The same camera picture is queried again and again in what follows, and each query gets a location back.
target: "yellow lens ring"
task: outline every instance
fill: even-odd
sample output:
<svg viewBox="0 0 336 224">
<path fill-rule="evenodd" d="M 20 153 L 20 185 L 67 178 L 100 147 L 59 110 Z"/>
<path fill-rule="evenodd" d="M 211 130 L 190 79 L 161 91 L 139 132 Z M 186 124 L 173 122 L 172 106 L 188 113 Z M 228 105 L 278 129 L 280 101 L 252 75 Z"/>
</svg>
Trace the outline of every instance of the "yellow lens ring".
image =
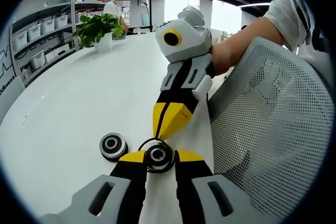
<svg viewBox="0 0 336 224">
<path fill-rule="evenodd" d="M 181 34 L 175 30 L 168 30 L 163 34 L 163 40 L 172 47 L 178 46 L 182 43 Z"/>
</svg>

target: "human arm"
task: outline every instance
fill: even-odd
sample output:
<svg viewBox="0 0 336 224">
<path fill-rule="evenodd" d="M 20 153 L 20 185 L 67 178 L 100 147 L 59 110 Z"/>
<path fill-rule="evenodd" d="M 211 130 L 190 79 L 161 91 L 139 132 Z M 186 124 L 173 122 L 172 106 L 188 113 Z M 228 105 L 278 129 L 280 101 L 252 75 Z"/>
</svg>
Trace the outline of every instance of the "human arm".
<svg viewBox="0 0 336 224">
<path fill-rule="evenodd" d="M 120 16 L 120 19 L 119 19 L 119 23 L 120 23 L 120 25 L 123 26 L 123 28 L 125 28 L 125 30 L 130 29 L 129 25 L 126 24 L 126 22 L 124 21 L 124 19 L 121 16 Z"/>
<path fill-rule="evenodd" d="M 225 73 L 230 67 L 237 64 L 251 41 L 256 37 L 271 40 L 279 45 L 285 43 L 284 37 L 268 18 L 257 18 L 244 30 L 231 36 L 226 41 L 213 44 L 211 54 L 213 56 L 215 74 Z"/>
<path fill-rule="evenodd" d="M 262 37 L 279 45 L 286 45 L 294 50 L 302 39 L 299 21 L 290 0 L 275 0 L 269 11 L 262 18 L 257 18 L 244 30 L 236 33 L 226 41 L 213 44 L 210 53 L 216 74 L 225 73 L 238 63 L 251 41 Z"/>
</svg>

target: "round disc object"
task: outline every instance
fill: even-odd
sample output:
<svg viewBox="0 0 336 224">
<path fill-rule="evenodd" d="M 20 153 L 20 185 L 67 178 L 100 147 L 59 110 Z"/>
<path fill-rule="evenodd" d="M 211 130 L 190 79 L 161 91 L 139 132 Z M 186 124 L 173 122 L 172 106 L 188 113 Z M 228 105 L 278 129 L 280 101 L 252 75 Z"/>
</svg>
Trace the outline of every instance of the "round disc object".
<svg viewBox="0 0 336 224">
<path fill-rule="evenodd" d="M 139 150 L 147 151 L 147 171 L 149 173 L 165 173 L 174 164 L 174 152 L 162 140 L 151 138 L 145 141 Z"/>
<path fill-rule="evenodd" d="M 109 133 L 100 140 L 99 150 L 105 159 L 117 162 L 128 152 L 128 146 L 122 135 L 119 133 Z"/>
</svg>

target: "white desk surface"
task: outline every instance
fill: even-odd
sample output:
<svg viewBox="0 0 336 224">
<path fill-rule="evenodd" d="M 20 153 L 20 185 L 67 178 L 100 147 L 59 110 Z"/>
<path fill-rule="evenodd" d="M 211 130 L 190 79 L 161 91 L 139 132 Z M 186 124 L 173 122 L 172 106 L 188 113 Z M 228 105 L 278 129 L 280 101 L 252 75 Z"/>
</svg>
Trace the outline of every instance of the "white desk surface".
<svg viewBox="0 0 336 224">
<path fill-rule="evenodd" d="M 112 51 L 82 49 L 38 77 L 15 101 L 0 127 L 0 159 L 27 209 L 58 213 L 72 195 L 115 164 L 99 141 L 123 135 L 131 152 L 152 137 L 152 111 L 167 59 L 155 34 L 114 41 Z M 167 143 L 202 155 L 213 170 L 210 121 L 200 102 L 190 123 Z M 175 171 L 148 174 L 140 223 L 182 223 Z"/>
</svg>

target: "mesh chair back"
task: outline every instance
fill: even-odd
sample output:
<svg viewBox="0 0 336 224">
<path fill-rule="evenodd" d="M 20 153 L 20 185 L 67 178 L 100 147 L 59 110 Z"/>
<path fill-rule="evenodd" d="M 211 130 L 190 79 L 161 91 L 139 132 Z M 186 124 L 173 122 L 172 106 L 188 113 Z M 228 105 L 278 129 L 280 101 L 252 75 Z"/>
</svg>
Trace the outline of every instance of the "mesh chair back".
<svg viewBox="0 0 336 224">
<path fill-rule="evenodd" d="M 266 215 L 288 216 L 323 162 L 333 101 L 314 69 L 256 38 L 209 101 L 214 171 Z"/>
</svg>

